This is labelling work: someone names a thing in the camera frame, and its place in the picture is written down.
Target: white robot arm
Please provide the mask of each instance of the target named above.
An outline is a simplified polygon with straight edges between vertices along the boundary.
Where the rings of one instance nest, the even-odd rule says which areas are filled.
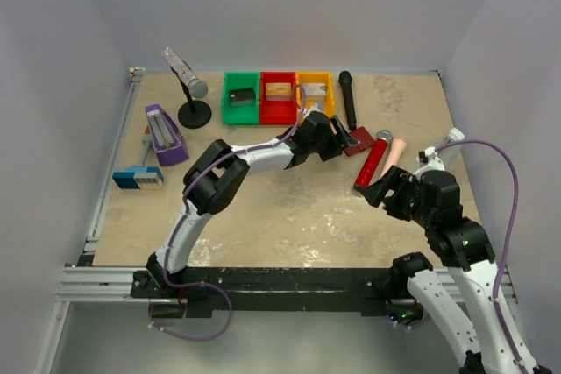
[[[497,276],[494,251],[485,230],[462,216],[456,179],[445,171],[434,147],[420,152],[419,162],[421,166],[413,174],[392,167],[381,180],[360,193],[372,206],[377,208],[383,202],[389,215],[413,220],[425,229],[430,248],[448,267],[470,318],[438,284],[428,261],[424,265],[415,262],[420,253],[394,261],[393,269],[405,273],[401,282],[407,282],[409,293],[419,300],[448,340],[463,367],[460,373],[550,373],[529,353],[502,290],[496,299],[493,297]],[[506,328],[501,326],[501,317]]]
[[[250,147],[232,146],[232,151],[243,151],[255,146],[267,146],[270,148],[256,149],[251,152],[243,152],[238,158],[248,166],[246,175],[261,173],[266,170],[283,170],[287,168],[294,154],[287,144],[280,144],[273,148],[278,139],[272,139],[264,144],[252,145]],[[156,251],[156,257],[162,266],[165,261],[166,251],[171,243],[171,236],[175,233],[172,249],[167,259],[167,271],[170,274],[177,273],[187,264],[188,257],[193,250],[197,239],[202,233],[206,224],[214,214],[210,212],[199,214],[200,209],[189,199],[181,205],[181,210],[174,223],[174,230],[170,233],[164,244]]]

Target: beige table surface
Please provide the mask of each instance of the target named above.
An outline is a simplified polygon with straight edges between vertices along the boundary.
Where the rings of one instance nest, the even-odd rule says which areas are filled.
[[[250,145],[281,134],[279,127],[222,124],[223,74],[200,74],[209,85],[205,101],[213,110],[209,124],[181,128],[190,158],[163,167],[161,190],[112,189],[94,265],[144,265],[167,238],[181,205],[182,177],[217,138]],[[408,140],[400,165],[410,168],[416,152],[433,145],[451,127],[451,117],[436,74],[353,75],[359,125],[371,133],[389,129]],[[346,123],[341,91],[333,74],[337,115]],[[176,121],[185,96],[173,74],[146,74],[124,140],[120,166],[135,165],[146,127],[145,106],[158,103]],[[381,267],[411,251],[422,251],[435,266],[423,230],[368,206],[352,191],[366,152],[322,163],[311,156],[287,171],[245,179],[233,203],[207,225],[189,258],[191,265]],[[158,165],[153,152],[147,165]],[[462,187],[465,214],[479,220],[464,163],[453,166]]]

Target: purple cable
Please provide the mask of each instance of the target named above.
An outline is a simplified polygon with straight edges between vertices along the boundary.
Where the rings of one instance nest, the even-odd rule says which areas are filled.
[[[493,282],[493,304],[494,304],[494,310],[497,313],[497,317],[499,318],[499,323],[501,324],[502,331],[505,334],[505,337],[507,338],[508,346],[512,350],[516,362],[519,363],[521,362],[522,357],[520,355],[520,352],[518,352],[518,348],[516,348],[515,340],[510,334],[510,330],[508,330],[505,316],[502,313],[501,304],[498,301],[499,289],[501,288],[502,275],[504,274],[505,268],[507,267],[507,257],[508,257],[508,248],[510,247],[510,237],[512,236],[512,228],[515,225],[516,210],[518,209],[518,187],[519,187],[518,174],[516,173],[515,165],[513,164],[512,159],[507,155],[507,153],[504,152],[499,146],[492,144],[491,142],[487,142],[486,140],[464,139],[458,142],[447,144],[440,148],[436,148],[436,152],[440,152],[443,149],[450,148],[451,146],[463,145],[463,144],[486,145],[489,146],[490,148],[495,149],[505,159],[505,161],[507,161],[508,167],[510,168],[510,172],[512,173],[512,181],[514,185],[512,210],[510,211],[510,219],[508,220],[507,233],[505,234],[505,243],[502,247],[502,255],[501,255],[501,260],[499,262],[499,268],[497,270],[497,276],[495,276]],[[526,367],[519,365],[519,368],[523,374],[528,374],[528,370],[526,370]]]
[[[304,87],[301,84],[295,85],[293,87],[293,89],[292,89],[293,97],[295,97],[296,90],[298,88],[300,88],[300,90],[302,91],[302,104],[305,104],[306,103],[306,91],[304,90]],[[303,105],[301,107],[299,106],[299,108],[300,108],[300,112],[298,113],[298,118],[296,118],[296,121],[295,121],[294,125],[290,128],[289,131],[287,131],[285,136],[283,136],[278,142],[275,142],[273,145],[270,145],[270,144],[255,145],[255,146],[250,146],[249,148],[246,148],[246,149],[240,149],[240,150],[237,150],[237,151],[229,152],[226,155],[224,155],[223,157],[214,161],[212,164],[210,164],[204,170],[202,170],[202,172],[191,183],[189,183],[189,185],[185,189],[185,193],[183,194],[183,203],[185,204],[185,212],[187,213],[187,211],[189,209],[188,203],[187,203],[187,198],[188,198],[189,193],[191,193],[193,188],[199,183],[199,181],[201,181],[201,179],[205,175],[210,173],[214,168],[216,168],[217,166],[222,164],[225,160],[230,159],[232,157],[235,157],[236,155],[239,155],[240,153],[248,153],[248,152],[253,152],[253,151],[259,151],[261,149],[276,148],[277,146],[279,146],[281,144],[284,144],[292,135],[294,135],[296,129],[298,129],[298,125],[299,125],[300,121],[304,117],[304,112],[306,110],[306,108]],[[174,332],[173,330],[169,330],[167,328],[161,327],[159,324],[157,324],[154,321],[154,318],[153,318],[153,316],[150,312],[148,312],[148,319],[150,320],[151,326],[156,327],[160,332],[163,332],[163,333],[166,333],[168,335],[177,337],[179,339],[184,339],[186,341],[206,342],[206,341],[211,341],[213,339],[216,339],[217,337],[219,337],[222,333],[224,333],[228,329],[228,327],[230,326],[230,323],[231,323],[231,318],[232,318],[232,314],[233,314],[233,307],[232,307],[232,304],[231,304],[230,297],[228,296],[226,291],[224,289],[214,285],[214,284],[210,284],[210,283],[207,283],[207,282],[189,282],[187,284],[174,284],[173,282],[171,282],[169,280],[169,277],[167,276],[167,265],[169,263],[169,253],[170,253],[171,247],[174,243],[174,240],[177,237],[177,233],[179,232],[181,226],[183,225],[183,223],[185,222],[186,219],[187,219],[186,214],[181,217],[181,219],[175,225],[174,231],[172,232],[172,235],[169,237],[169,241],[167,242],[167,250],[166,250],[166,255],[164,257],[164,271],[163,271],[164,272],[163,273],[164,281],[166,282],[166,285],[168,285],[172,288],[182,289],[182,288],[190,288],[190,287],[193,287],[193,286],[207,286],[208,288],[211,288],[211,289],[214,289],[215,291],[218,291],[224,297],[224,299],[226,300],[226,302],[228,304],[228,320],[222,326],[222,328],[220,330],[218,330],[213,335],[188,336],[188,335],[177,333],[177,332]]]
[[[430,321],[430,315],[426,314],[421,321],[419,321],[418,323],[415,323],[413,326],[408,326],[408,328],[411,328],[411,330],[415,330],[416,328],[421,328],[422,326],[424,326],[425,324],[427,324]]]

